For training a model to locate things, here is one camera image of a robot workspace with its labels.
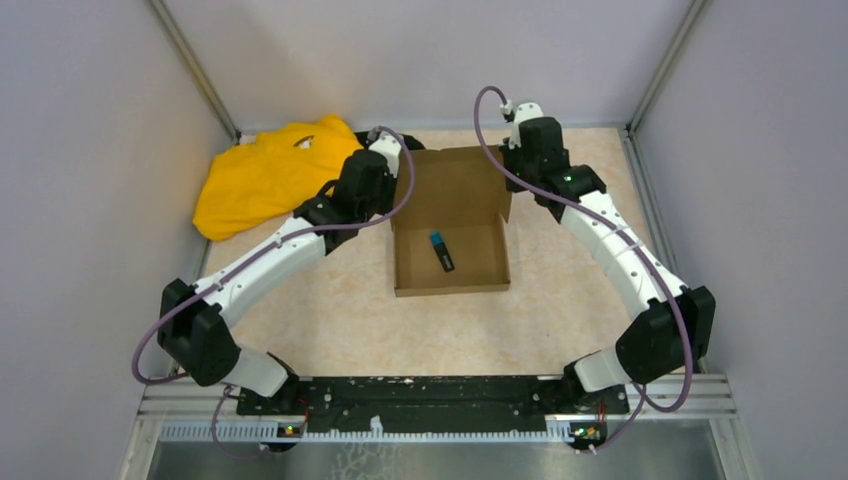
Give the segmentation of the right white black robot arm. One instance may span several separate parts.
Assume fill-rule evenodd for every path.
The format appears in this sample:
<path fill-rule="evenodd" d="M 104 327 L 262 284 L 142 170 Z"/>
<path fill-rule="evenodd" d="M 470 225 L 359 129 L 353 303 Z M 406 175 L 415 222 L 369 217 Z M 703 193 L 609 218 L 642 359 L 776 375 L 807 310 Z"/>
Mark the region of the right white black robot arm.
<path fill-rule="evenodd" d="M 571 164 L 554 118 L 515 119 L 499 150 L 510 173 L 509 190 L 533 192 L 536 202 L 577 237 L 612 283 L 631 320 L 613 346 L 565 367 L 567 406 L 588 412 L 609 387 L 646 386 L 681 368 L 681 392 L 665 409 L 680 407 L 709 340 L 715 312 L 711 292 L 689 287 L 645 248 L 598 174 L 587 165 Z"/>

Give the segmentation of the brown cardboard box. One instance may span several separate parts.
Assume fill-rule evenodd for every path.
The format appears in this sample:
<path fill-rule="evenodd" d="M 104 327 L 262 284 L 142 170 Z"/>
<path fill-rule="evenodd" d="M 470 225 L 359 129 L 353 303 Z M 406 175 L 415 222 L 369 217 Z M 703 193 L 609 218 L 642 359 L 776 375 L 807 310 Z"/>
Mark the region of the brown cardboard box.
<path fill-rule="evenodd" d="M 506 291 L 511 286 L 505 225 L 511 194 L 479 146 L 416 150 L 399 170 L 391 220 L 398 297 Z M 431 245 L 441 233 L 455 264 L 444 272 Z"/>

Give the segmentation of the black blue marker pen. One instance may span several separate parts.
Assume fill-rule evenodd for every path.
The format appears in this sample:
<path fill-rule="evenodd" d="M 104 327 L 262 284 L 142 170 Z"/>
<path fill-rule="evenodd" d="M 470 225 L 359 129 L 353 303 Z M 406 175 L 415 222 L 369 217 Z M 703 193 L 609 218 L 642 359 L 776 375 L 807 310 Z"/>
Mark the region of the black blue marker pen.
<path fill-rule="evenodd" d="M 431 232 L 429 239 L 443 271 L 446 273 L 453 272 L 455 264 L 441 233 L 438 231 Z"/>

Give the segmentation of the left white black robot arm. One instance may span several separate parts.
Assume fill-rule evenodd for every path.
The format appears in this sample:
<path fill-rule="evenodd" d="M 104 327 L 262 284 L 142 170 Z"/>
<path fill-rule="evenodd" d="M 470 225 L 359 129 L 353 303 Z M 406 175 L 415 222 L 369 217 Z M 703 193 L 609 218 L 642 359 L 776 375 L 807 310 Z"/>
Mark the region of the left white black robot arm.
<path fill-rule="evenodd" d="M 377 145 L 355 151 L 338 179 L 240 259 L 193 284 L 171 282 L 162 294 L 157 344 L 200 386 L 245 388 L 277 414 L 292 411 L 300 399 L 293 373 L 272 354 L 239 345 L 232 330 L 286 278 L 398 213 L 403 156 Z"/>

